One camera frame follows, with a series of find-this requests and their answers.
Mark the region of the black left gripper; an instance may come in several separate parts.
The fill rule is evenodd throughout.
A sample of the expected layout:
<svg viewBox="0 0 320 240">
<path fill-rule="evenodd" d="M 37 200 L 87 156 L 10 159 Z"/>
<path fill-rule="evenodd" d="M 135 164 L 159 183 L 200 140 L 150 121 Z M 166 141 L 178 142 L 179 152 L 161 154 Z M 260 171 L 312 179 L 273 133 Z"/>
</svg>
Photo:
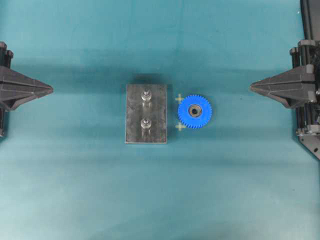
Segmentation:
<svg viewBox="0 0 320 240">
<path fill-rule="evenodd" d="M 5 135 L 5 112 L 53 93 L 53 88 L 39 80 L 9 69 L 14 54 L 0 42 L 0 136 Z"/>
</svg>

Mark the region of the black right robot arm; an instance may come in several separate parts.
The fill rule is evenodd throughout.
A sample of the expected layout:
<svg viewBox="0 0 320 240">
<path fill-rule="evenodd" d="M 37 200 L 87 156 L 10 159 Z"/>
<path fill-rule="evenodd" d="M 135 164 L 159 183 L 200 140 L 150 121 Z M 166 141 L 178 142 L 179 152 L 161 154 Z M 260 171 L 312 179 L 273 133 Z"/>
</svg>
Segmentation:
<svg viewBox="0 0 320 240">
<path fill-rule="evenodd" d="M 304 39 L 290 49 L 292 69 L 250 85 L 250 90 L 296 114 L 299 142 L 320 157 L 320 2 L 300 1 Z"/>
</svg>

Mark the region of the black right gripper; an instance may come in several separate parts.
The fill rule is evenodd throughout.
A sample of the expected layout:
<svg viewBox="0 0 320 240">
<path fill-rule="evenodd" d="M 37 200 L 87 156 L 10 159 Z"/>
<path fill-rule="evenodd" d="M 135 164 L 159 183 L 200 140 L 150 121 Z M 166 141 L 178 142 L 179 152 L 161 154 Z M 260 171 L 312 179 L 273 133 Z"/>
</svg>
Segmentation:
<svg viewBox="0 0 320 240">
<path fill-rule="evenodd" d="M 250 85 L 250 90 L 295 109 L 297 136 L 320 134 L 320 42 L 301 40 L 290 50 L 293 69 Z"/>
</svg>

